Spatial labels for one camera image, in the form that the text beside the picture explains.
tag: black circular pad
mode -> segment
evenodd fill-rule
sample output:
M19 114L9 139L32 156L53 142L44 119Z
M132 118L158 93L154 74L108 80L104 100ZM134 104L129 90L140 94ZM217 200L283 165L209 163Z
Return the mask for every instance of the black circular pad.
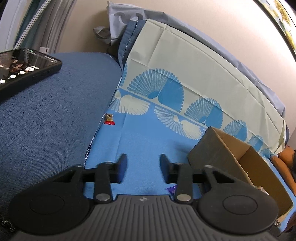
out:
M52 214L60 211L65 202L56 195L37 196L31 200L30 208L39 214Z
M227 211L238 215L248 215L257 209L256 201L244 195L233 195L225 198L223 206Z
M251 235L269 229L278 215L273 198L251 186L220 184L198 201L197 211L212 227Z
M26 233L51 235L73 229L85 219L88 199L68 183L46 183L15 196L11 221Z

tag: blue fabric upholstery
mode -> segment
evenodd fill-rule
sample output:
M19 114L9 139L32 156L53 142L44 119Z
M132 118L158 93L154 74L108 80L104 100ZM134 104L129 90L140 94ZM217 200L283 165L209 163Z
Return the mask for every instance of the blue fabric upholstery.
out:
M104 53L59 53L62 69L0 105L0 214L23 189L75 164L121 77Z
M142 28L144 27L146 21L129 21L124 34L121 38L119 49L118 49L118 62L121 66L122 71L124 70L124 65L128 59L128 55L133 48L133 45L140 34Z

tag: smartphone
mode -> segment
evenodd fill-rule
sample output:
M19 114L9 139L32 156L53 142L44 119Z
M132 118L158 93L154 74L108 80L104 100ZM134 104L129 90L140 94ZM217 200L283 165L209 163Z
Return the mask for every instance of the smartphone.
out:
M0 53L0 103L61 67L60 60L28 48Z

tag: cardboard box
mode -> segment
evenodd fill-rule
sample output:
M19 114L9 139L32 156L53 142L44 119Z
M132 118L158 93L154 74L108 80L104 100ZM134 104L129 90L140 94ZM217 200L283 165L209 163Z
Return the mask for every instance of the cardboard box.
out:
M188 160L193 168L213 165L252 186L263 187L277 202L280 221L293 206L277 176L253 147L219 129L209 127Z

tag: ridged gray surface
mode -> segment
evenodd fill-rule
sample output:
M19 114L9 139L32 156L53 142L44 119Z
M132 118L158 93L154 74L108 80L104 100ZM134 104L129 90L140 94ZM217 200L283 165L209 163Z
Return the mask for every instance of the ridged gray surface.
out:
M53 236L18 232L11 241L275 241L265 232L231 236L203 223L189 205L174 203L168 195L119 195L111 204L97 205L75 229Z

